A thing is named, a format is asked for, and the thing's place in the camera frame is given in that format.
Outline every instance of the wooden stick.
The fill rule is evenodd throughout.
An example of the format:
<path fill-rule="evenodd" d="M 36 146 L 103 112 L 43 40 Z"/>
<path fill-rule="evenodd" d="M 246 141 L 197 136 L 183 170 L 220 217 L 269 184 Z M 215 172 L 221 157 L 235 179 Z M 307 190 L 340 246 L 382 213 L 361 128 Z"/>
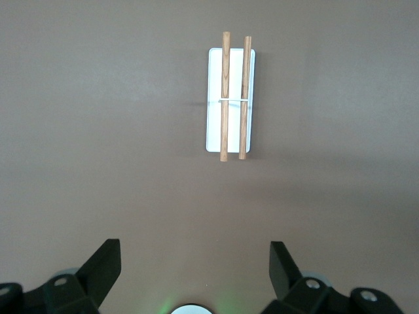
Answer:
<path fill-rule="evenodd" d="M 244 37 L 243 49 L 243 72 L 242 72 L 242 99 L 249 98 L 249 77 L 250 77 L 250 53 L 251 53 L 251 37 Z M 248 101 L 240 102 L 240 146 L 238 151 L 238 159 L 246 159 L 247 145 L 247 107 Z"/>
<path fill-rule="evenodd" d="M 221 98 L 228 98 L 230 80 L 230 32 L 223 33 L 223 74 L 221 77 Z M 221 151 L 220 161 L 227 161 L 228 152 L 228 100 L 221 101 Z"/>

